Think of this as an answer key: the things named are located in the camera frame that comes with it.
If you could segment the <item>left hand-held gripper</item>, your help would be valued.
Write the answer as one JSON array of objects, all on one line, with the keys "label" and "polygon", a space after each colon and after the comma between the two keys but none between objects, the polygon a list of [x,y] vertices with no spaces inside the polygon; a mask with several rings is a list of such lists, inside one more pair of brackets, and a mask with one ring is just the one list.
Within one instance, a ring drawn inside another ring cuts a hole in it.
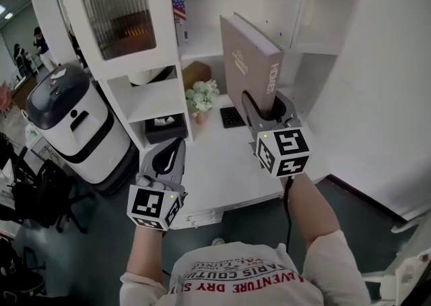
[{"label": "left hand-held gripper", "polygon": [[147,152],[141,173],[136,174],[135,184],[129,187],[127,216],[134,224],[169,230],[187,196],[180,185],[185,156],[186,144],[181,137],[166,140]]}]

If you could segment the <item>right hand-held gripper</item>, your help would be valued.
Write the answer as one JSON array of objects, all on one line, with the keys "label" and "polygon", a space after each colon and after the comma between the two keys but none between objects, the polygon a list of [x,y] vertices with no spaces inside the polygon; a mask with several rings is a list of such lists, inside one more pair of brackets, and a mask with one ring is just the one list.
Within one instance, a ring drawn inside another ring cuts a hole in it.
[{"label": "right hand-held gripper", "polygon": [[275,121],[269,120],[269,110],[261,110],[248,91],[242,92],[241,102],[254,139],[251,146],[262,168],[274,178],[303,173],[312,151],[312,135],[302,126],[294,103],[277,92],[271,109]]}]

